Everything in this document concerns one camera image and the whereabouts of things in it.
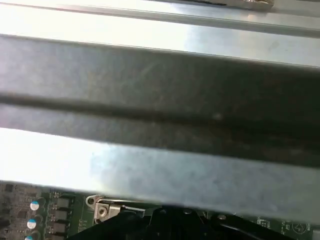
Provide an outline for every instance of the chip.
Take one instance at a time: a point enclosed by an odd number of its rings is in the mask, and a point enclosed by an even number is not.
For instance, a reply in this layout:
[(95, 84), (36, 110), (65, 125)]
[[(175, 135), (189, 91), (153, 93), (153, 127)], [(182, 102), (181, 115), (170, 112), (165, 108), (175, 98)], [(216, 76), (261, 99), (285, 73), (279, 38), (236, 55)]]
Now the chip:
[(14, 186), (12, 184), (6, 184), (4, 191), (11, 193), (14, 190)]
[(46, 235), (45, 235), (45, 239), (48, 239), (48, 240), (64, 240), (65, 238), (64, 238), (63, 236), (46, 234)]
[(70, 200), (67, 198), (58, 198), (57, 206), (59, 208), (68, 208), (70, 204)]
[(54, 217), (56, 220), (67, 220), (68, 213), (66, 211), (56, 210), (54, 212)]
[(63, 224), (63, 223), (57, 223), (57, 222), (55, 222), (54, 224), (53, 224), (53, 231), (55, 232), (55, 233), (65, 233), (66, 232), (66, 225), (65, 224)]
[(27, 212), (26, 211), (20, 211), (20, 212), (18, 212), (17, 217), (19, 219), (26, 219), (27, 218)]

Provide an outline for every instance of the green circuit board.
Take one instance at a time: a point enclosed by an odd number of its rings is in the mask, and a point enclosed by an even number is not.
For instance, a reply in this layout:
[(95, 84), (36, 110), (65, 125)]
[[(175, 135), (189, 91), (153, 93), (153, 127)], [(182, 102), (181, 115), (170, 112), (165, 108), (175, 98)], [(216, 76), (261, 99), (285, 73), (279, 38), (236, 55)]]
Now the green circuit board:
[[(0, 216), (8, 218), (11, 226), (0, 231), (0, 240), (64, 240), (94, 224), (94, 210), (87, 206), (88, 195), (59, 191), (31, 185), (0, 183)], [(44, 199), (45, 204), (32, 210), (31, 202)], [(205, 217), (207, 211), (197, 211)], [(43, 219), (34, 229), (27, 227), (30, 219)], [(320, 240), (320, 226), (262, 216), (242, 216), (265, 228), (294, 240)]]

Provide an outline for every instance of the screw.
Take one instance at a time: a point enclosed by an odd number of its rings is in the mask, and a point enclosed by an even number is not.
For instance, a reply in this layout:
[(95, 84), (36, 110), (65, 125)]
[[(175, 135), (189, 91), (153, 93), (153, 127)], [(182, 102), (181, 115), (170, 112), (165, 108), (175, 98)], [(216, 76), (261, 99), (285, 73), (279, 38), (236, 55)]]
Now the screw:
[(218, 216), (218, 219), (220, 219), (220, 220), (226, 220), (227, 219), (227, 217), (226, 217), (226, 215), (219, 215)]
[(190, 209), (184, 209), (184, 210), (183, 210), (183, 213), (184, 213), (184, 214), (190, 214), (190, 213), (192, 213), (192, 211), (191, 211)]
[(98, 209), (98, 213), (100, 215), (100, 218), (104, 218), (107, 215), (108, 210), (105, 207), (101, 206)]

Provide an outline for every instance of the electrolytic capacitor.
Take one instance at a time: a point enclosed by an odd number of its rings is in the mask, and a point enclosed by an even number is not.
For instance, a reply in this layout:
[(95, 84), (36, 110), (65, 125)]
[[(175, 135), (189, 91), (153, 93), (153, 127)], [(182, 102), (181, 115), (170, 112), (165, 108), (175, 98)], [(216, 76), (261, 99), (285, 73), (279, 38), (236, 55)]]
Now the electrolytic capacitor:
[(43, 222), (44, 218), (41, 215), (35, 215), (33, 218), (29, 219), (26, 223), (28, 229), (35, 229)]
[(46, 199), (44, 197), (39, 197), (30, 203), (30, 208), (32, 211), (37, 211), (39, 208), (44, 207), (46, 204)]
[(40, 240), (41, 234), (38, 231), (33, 231), (29, 236), (25, 237), (24, 240)]

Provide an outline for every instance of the metal frame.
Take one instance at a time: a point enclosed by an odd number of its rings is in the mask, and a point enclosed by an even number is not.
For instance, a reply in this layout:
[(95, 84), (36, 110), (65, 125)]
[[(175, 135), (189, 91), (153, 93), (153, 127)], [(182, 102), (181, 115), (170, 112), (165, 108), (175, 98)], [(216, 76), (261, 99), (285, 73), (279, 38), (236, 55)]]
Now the metal frame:
[(320, 222), (318, 169), (4, 128), (0, 150), (5, 181)]
[(320, 223), (317, 3), (1, 2), (1, 180)]

